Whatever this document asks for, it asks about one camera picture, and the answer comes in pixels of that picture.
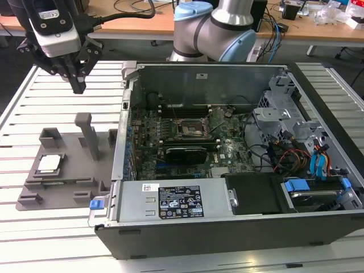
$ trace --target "black cable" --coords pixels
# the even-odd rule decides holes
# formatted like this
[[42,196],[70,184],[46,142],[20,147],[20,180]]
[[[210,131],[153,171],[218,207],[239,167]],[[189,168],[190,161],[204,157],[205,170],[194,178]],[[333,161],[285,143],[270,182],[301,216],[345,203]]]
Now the black cable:
[[[140,2],[144,2],[144,0],[138,0],[138,1],[135,1],[135,2],[131,3],[130,4],[130,7],[133,10],[135,10],[136,13],[146,13],[148,11],[151,11],[151,9],[143,10],[143,9],[140,9],[140,8],[134,6],[135,4],[140,3]],[[162,4],[160,6],[155,7],[155,9],[158,9],[159,7],[166,6],[166,5],[169,5],[169,4],[170,3]]]
[[243,136],[243,139],[245,140],[245,128],[248,124],[248,121],[249,119],[251,118],[251,116],[253,115],[253,112],[250,113],[250,115],[246,118],[245,122],[244,122],[244,125],[243,125],[243,129],[242,129],[242,136]]
[[353,80],[353,82],[350,84],[351,87],[353,87],[353,85],[355,84],[355,82],[357,81],[358,77],[360,76],[361,73],[364,72],[364,68],[362,70],[360,70],[360,72],[356,75],[355,79]]
[[247,97],[245,97],[245,96],[243,96],[243,95],[236,95],[236,96],[234,96],[234,97],[232,97],[230,100],[228,100],[227,102],[226,102],[226,104],[230,104],[231,103],[231,101],[233,100],[233,99],[235,99],[235,98],[243,98],[244,100],[246,100],[251,106],[254,106],[254,105],[256,105],[256,104],[253,104],[250,100],[248,100],[247,99]]
[[13,34],[11,34],[11,32],[9,31],[9,30],[7,30],[6,29],[6,27],[2,24],[2,23],[0,23],[0,26],[11,36],[11,37],[14,37],[14,35]]
[[263,21],[266,21],[270,24],[271,28],[272,28],[272,34],[271,34],[271,37],[268,41],[268,43],[266,43],[266,45],[264,46],[263,50],[262,50],[262,53],[259,54],[258,58],[257,58],[257,61],[260,59],[260,58],[264,58],[264,55],[268,52],[270,52],[273,48],[273,43],[271,44],[271,41],[272,39],[275,37],[276,35],[276,28],[275,28],[275,24],[276,24],[276,20],[275,18],[270,14],[269,10],[268,10],[268,7],[266,7],[266,13],[265,15],[267,15],[269,17],[269,19],[266,19],[266,18],[263,18]]
[[259,155],[258,153],[252,151],[252,150],[249,150],[253,155],[259,157],[261,160],[264,160],[265,162],[267,162],[270,166],[272,166],[272,163],[269,159],[266,159],[265,157],[263,157],[263,155]]
[[[146,13],[146,12],[148,12],[148,11],[152,11],[152,8],[147,9],[147,10],[142,10],[142,9],[138,9],[138,8],[134,7],[134,5],[135,5],[136,3],[143,2],[144,0],[138,0],[138,1],[135,1],[135,2],[133,2],[133,3],[131,3],[131,4],[130,4],[130,6],[132,7],[132,9],[137,9],[137,10],[138,10],[138,11],[136,11],[136,12],[133,12],[133,11],[126,11],[126,10],[121,10],[121,9],[119,9],[119,8],[117,8],[117,7],[116,7],[116,5],[120,3],[120,1],[121,1],[121,0],[116,0],[116,1],[114,2],[114,9],[116,9],[117,11],[120,11],[121,13],[132,13],[132,14],[136,14],[136,13]],[[162,4],[162,5],[156,6],[155,8],[156,8],[156,9],[158,9],[158,8],[160,8],[160,7],[164,7],[164,6],[167,6],[167,5],[170,5],[170,4],[171,4],[171,3]]]
[[[264,48],[262,49],[262,52],[259,54],[258,58],[257,58],[257,61],[260,59],[260,58],[264,58],[265,54],[269,53],[269,52],[272,52],[272,49],[274,47],[274,37],[276,36],[276,27],[275,25],[277,24],[277,20],[270,14],[268,8],[266,7],[266,13],[265,13],[266,16],[268,16],[268,19],[267,18],[263,18],[263,21],[266,21],[270,24],[271,28],[272,28],[272,35],[268,41],[268,43],[265,44]],[[278,41],[278,46],[276,48],[276,52],[277,50],[282,46],[282,40],[284,39],[286,33],[283,33],[281,31],[279,31],[279,41]]]
[[[116,6],[117,3],[119,3],[120,0],[117,0],[115,3],[114,3],[114,8]],[[155,15],[155,6],[154,6],[154,3],[152,0],[148,0],[151,8],[151,13],[150,14],[142,14],[140,12],[124,12],[122,11],[122,13],[116,13],[116,14],[111,14],[109,16],[106,16],[106,17],[99,17],[98,18],[98,22],[97,24],[104,24],[108,21],[112,21],[112,20],[115,20],[115,19],[120,19],[120,18],[141,18],[141,19],[151,19],[154,17]]]

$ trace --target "metal bracket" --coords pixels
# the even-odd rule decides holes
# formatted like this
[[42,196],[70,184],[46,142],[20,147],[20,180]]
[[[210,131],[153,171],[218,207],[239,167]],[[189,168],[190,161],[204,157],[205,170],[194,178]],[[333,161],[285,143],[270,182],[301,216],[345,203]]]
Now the metal bracket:
[[138,62],[137,61],[125,61],[121,69],[123,80],[129,80],[138,74]]
[[[105,196],[95,196],[93,200],[102,200],[104,204],[109,203],[110,194]],[[108,206],[105,206],[104,209],[100,210],[90,210],[89,217],[87,219],[87,223],[90,228],[93,228],[96,225],[100,225],[105,223]]]

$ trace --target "cable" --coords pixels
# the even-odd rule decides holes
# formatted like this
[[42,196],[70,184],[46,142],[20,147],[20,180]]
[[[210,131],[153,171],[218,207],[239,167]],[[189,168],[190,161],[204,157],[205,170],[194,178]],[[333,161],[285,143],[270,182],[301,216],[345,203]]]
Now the cable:
[[[136,13],[146,13],[146,12],[148,12],[148,11],[151,11],[151,9],[143,10],[143,9],[138,8],[138,7],[135,7],[135,4],[136,4],[136,3],[140,3],[140,2],[144,2],[144,0],[138,0],[138,1],[136,1],[136,2],[131,3],[131,4],[130,4],[130,7],[131,7],[133,10],[135,10],[135,11],[136,11]],[[167,5],[169,5],[169,4],[170,4],[170,3],[162,4],[162,5],[160,5],[160,6],[155,7],[155,9],[158,9],[159,7],[167,6]],[[162,14],[163,12],[162,12],[162,11],[155,11],[155,13],[157,13],[157,14]]]
[[261,160],[264,160],[265,162],[267,162],[270,166],[272,166],[272,163],[269,159],[266,159],[265,157],[263,157],[263,155],[259,155],[258,153],[252,151],[252,150],[249,150],[253,155],[259,157]]
[[244,100],[246,100],[246,101],[247,101],[247,102],[248,102],[251,106],[257,105],[257,104],[253,104],[250,100],[248,100],[248,99],[247,99],[247,97],[245,97],[245,96],[243,96],[243,95],[236,95],[236,96],[232,97],[230,100],[228,100],[228,101],[226,102],[226,104],[227,104],[227,105],[229,105],[233,99],[238,98],[238,97],[241,97],[241,98],[243,98]]
[[[129,13],[129,14],[132,13],[132,14],[136,14],[136,13],[146,13],[148,11],[152,11],[152,9],[142,10],[142,9],[134,6],[136,3],[143,2],[143,0],[139,0],[139,1],[136,1],[136,2],[133,2],[133,3],[130,4],[130,7],[133,10],[135,10],[136,12],[125,11],[125,10],[121,10],[121,9],[117,8],[116,5],[119,4],[120,2],[121,2],[121,0],[116,0],[114,2],[114,9],[116,9],[117,11],[120,11],[121,13]],[[155,9],[158,9],[160,7],[164,7],[164,6],[167,6],[167,5],[170,5],[170,4],[171,3],[162,4],[162,5],[156,6]]]
[[[114,8],[116,10],[119,10],[117,9],[115,6],[117,3],[119,3],[120,0],[117,0],[115,3],[114,3]],[[99,17],[98,18],[98,22],[97,22],[97,25],[99,24],[104,24],[108,21],[112,21],[112,20],[115,20],[115,19],[120,19],[120,18],[141,18],[141,19],[151,19],[154,17],[155,15],[155,6],[154,6],[154,3],[152,0],[148,0],[151,8],[151,13],[150,14],[141,14],[140,12],[134,12],[134,13],[130,13],[130,12],[124,12],[122,11],[122,13],[116,13],[116,14],[111,14],[109,16],[106,16],[106,17]]]
[[362,70],[360,70],[360,72],[356,75],[355,79],[353,80],[353,82],[350,84],[351,87],[353,87],[353,85],[355,84],[355,82],[357,81],[357,79],[359,78],[360,74],[364,72],[364,68]]
[[0,26],[11,36],[11,37],[14,37],[14,35],[13,34],[11,34],[11,32],[9,31],[9,30],[7,30],[6,29],[6,27],[2,24],[2,23],[0,23]]
[[272,47],[273,47],[273,44],[271,44],[271,40],[273,39],[273,37],[275,36],[276,31],[277,31],[277,28],[276,28],[276,19],[270,14],[269,9],[267,7],[266,7],[266,13],[265,13],[265,15],[267,15],[269,19],[263,18],[263,21],[266,21],[266,22],[269,22],[270,23],[271,28],[272,28],[272,35],[271,35],[268,43],[266,43],[266,45],[264,46],[264,48],[262,50],[262,53],[260,53],[260,55],[258,56],[257,60],[259,60],[260,58],[264,58],[264,55],[266,53],[271,52]]
[[273,60],[275,54],[277,53],[277,45],[278,45],[278,40],[279,40],[279,29],[278,29],[278,25],[276,22],[274,22],[274,25],[275,25],[275,28],[276,28],[276,35],[277,35],[277,38],[275,40],[275,43],[274,43],[274,49],[273,49],[273,52],[272,52],[272,55],[271,57],[269,58],[269,63]]
[[223,121],[221,123],[219,123],[218,125],[216,125],[212,130],[210,130],[209,133],[211,133],[212,131],[216,130],[217,128],[219,128],[221,125],[223,125],[226,121]]

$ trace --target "power supply label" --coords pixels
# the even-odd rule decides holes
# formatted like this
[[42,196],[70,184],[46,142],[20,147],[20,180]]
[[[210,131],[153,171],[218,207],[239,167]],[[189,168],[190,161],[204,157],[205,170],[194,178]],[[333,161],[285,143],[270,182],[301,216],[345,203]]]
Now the power supply label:
[[161,219],[204,216],[200,186],[160,187],[158,198]]

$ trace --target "blue latch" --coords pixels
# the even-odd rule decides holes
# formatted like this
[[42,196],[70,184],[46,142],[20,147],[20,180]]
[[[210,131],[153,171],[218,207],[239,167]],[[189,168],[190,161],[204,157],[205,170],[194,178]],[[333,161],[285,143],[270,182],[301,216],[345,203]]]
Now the blue latch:
[[304,179],[289,179],[284,183],[288,192],[309,191],[307,181]]
[[347,178],[343,178],[341,180],[341,184],[344,186],[345,189],[351,187],[351,183],[350,183],[349,179],[347,179]]
[[103,200],[91,200],[90,202],[90,210],[104,209],[104,201]]

